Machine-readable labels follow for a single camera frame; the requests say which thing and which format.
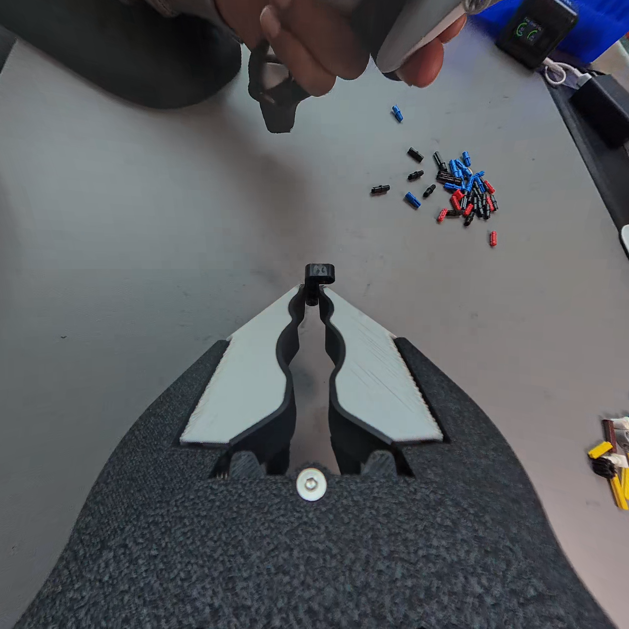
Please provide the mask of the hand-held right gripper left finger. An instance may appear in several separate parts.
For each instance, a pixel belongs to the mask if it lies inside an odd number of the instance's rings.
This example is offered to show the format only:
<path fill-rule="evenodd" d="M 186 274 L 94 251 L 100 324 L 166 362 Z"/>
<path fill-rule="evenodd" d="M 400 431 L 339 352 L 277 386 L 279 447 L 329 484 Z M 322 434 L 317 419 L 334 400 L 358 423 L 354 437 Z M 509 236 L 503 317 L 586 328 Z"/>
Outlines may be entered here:
<path fill-rule="evenodd" d="M 226 340 L 214 372 L 179 436 L 181 447 L 253 453 L 266 473 L 287 473 L 295 434 L 290 364 L 299 351 L 303 285 L 287 291 Z"/>

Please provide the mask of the black padded cushion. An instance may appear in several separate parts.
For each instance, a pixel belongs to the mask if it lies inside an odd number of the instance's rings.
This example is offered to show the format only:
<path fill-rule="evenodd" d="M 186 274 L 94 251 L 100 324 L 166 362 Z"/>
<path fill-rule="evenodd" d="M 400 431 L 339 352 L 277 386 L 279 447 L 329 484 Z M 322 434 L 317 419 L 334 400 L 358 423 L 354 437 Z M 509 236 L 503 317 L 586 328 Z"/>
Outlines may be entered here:
<path fill-rule="evenodd" d="M 227 29 L 166 1 L 2 1 L 1 26 L 117 98 L 152 109 L 207 100 L 240 72 Z"/>

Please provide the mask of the pile of small connector pins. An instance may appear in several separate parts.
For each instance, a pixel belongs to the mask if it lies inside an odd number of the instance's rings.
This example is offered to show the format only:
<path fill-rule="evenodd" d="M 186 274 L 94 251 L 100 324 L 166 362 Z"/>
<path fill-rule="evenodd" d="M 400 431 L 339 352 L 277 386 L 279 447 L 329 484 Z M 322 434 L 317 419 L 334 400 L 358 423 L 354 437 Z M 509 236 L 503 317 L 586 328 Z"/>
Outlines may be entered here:
<path fill-rule="evenodd" d="M 462 219 L 464 227 L 468 227 L 476 218 L 489 221 L 498 211 L 496 189 L 485 178 L 483 170 L 472 169 L 470 154 L 463 151 L 459 157 L 446 161 L 435 151 L 433 160 L 437 168 L 436 183 L 449 194 L 444 222 Z"/>

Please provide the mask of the black power adapter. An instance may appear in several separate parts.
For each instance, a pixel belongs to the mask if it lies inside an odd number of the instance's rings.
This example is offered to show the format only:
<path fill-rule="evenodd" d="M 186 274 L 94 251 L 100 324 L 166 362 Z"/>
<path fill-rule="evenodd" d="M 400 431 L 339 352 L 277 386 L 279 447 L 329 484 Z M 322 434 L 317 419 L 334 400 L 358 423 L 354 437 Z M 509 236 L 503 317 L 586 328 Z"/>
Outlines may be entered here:
<path fill-rule="evenodd" d="M 581 75 L 570 102 L 609 148 L 628 143 L 628 91 L 612 75 Z"/>

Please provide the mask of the black toy connector piece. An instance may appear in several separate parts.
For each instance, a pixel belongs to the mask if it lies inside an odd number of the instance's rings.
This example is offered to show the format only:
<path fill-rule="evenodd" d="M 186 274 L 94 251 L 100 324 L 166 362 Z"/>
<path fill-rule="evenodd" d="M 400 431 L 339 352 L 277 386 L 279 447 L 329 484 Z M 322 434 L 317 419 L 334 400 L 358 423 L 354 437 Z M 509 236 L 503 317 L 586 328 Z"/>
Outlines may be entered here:
<path fill-rule="evenodd" d="M 335 282 L 334 265 L 330 263 L 310 263 L 304 271 L 304 299 L 309 307 L 318 305 L 322 286 Z"/>

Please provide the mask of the blue storage bin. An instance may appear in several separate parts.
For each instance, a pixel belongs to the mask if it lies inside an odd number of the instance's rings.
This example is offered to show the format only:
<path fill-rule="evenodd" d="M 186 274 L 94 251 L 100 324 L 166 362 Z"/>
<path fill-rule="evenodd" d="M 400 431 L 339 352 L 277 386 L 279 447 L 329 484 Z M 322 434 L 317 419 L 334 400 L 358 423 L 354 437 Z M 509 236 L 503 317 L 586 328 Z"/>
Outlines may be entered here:
<path fill-rule="evenodd" d="M 474 17 L 477 24 L 497 36 L 515 14 L 521 1 L 499 1 Z M 558 50 L 589 64 L 628 33 L 627 1 L 573 1 L 579 20 L 558 45 Z"/>

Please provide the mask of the person's left hand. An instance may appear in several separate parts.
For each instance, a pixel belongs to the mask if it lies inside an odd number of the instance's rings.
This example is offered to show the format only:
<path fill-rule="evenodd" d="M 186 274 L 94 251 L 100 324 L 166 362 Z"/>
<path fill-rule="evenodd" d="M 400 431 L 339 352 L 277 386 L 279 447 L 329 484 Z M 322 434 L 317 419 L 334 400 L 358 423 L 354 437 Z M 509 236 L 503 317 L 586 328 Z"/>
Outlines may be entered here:
<path fill-rule="evenodd" d="M 216 1 L 224 21 L 252 50 L 261 40 L 311 96 L 329 93 L 337 78 L 365 71 L 366 51 L 341 12 L 318 1 Z"/>

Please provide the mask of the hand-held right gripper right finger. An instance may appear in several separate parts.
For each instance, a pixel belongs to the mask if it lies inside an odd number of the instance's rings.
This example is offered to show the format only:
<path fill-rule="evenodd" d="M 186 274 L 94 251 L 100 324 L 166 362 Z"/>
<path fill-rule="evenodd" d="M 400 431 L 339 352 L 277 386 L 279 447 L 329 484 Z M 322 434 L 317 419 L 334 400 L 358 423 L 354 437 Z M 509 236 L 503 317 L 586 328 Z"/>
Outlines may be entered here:
<path fill-rule="evenodd" d="M 359 475 L 375 452 L 413 476 L 404 448 L 442 444 L 445 433 L 403 357 L 397 336 L 333 290 L 319 289 L 325 350 L 334 363 L 328 426 L 342 475 Z"/>

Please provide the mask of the black desk strip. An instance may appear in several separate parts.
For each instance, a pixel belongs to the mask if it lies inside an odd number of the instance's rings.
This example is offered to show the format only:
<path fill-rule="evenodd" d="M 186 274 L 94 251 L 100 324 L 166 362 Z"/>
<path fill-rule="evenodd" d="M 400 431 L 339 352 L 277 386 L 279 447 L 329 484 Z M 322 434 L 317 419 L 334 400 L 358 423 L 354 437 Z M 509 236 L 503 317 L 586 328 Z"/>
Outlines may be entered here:
<path fill-rule="evenodd" d="M 611 148 L 570 102 L 572 90 L 547 86 L 611 219 L 621 233 L 628 225 L 628 152 Z"/>

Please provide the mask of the black device with green display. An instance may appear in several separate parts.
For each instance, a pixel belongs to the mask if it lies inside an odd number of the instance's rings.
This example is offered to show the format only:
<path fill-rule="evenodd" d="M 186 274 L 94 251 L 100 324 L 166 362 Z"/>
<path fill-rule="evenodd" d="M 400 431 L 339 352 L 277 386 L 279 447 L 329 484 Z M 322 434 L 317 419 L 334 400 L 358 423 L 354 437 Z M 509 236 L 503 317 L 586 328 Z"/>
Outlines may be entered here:
<path fill-rule="evenodd" d="M 536 70 L 578 20 L 578 9 L 571 1 L 522 1 L 495 43 L 526 69 Z"/>

